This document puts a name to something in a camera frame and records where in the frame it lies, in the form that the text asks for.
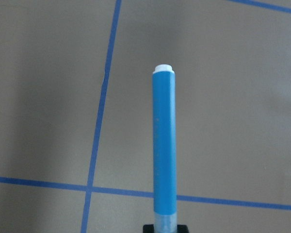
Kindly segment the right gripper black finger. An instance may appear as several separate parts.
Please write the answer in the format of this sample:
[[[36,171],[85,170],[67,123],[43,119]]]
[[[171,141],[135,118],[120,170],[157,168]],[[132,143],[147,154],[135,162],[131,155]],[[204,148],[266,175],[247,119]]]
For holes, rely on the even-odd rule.
[[[154,224],[143,226],[143,233],[188,233],[187,225],[177,225],[176,228],[159,228]]]

